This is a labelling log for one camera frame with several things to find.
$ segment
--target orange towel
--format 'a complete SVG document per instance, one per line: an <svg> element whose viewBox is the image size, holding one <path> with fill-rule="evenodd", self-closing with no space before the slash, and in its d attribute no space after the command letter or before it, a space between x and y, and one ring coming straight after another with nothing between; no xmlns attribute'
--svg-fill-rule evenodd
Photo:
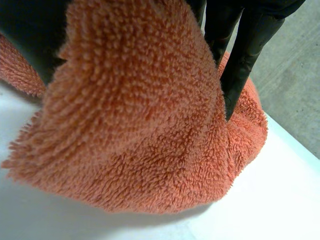
<svg viewBox="0 0 320 240"><path fill-rule="evenodd" d="M108 212L175 213L221 199L264 145L251 80L226 123L227 56L215 69L183 0L74 0L66 32L66 63L2 163L15 181ZM8 49L2 78L41 94L39 77Z"/></svg>

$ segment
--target towel fold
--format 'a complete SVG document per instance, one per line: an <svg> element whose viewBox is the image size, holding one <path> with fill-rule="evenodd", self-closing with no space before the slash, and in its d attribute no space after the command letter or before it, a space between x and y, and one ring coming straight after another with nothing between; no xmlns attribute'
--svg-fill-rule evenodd
<svg viewBox="0 0 320 240"><path fill-rule="evenodd" d="M66 62L47 90L0 37L0 76L43 94L1 165L8 176L108 212L176 213L221 199L264 145L267 121L250 79L225 121L228 55L216 69L189 6L74 0L66 15Z"/></svg>

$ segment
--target white table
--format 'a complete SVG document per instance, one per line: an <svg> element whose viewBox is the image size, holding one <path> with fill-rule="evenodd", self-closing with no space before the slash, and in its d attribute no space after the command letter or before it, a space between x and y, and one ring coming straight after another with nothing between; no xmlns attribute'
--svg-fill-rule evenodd
<svg viewBox="0 0 320 240"><path fill-rule="evenodd" d="M0 82L0 161L40 107ZM1 240L320 240L320 161L270 117L259 156L220 201L178 215L107 214L0 170Z"/></svg>

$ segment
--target gray concrete floor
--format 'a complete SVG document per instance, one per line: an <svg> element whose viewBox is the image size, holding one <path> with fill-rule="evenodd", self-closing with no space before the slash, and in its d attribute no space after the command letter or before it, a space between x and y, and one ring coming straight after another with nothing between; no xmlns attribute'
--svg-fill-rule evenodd
<svg viewBox="0 0 320 240"><path fill-rule="evenodd" d="M320 0L307 0L287 17L250 76L265 112L320 158Z"/></svg>

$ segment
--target coral fabric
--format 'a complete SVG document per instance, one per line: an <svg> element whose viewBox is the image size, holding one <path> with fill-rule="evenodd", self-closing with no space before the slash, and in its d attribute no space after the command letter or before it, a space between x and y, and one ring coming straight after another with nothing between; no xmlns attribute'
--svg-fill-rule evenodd
<svg viewBox="0 0 320 240"><path fill-rule="evenodd" d="M74 0L43 108L8 176L108 212L176 213L221 199L267 122L251 80L225 121L219 76L186 3Z"/></svg>
<svg viewBox="0 0 320 240"><path fill-rule="evenodd" d="M37 72L0 34L0 79L27 94L41 97L46 88Z"/></svg>

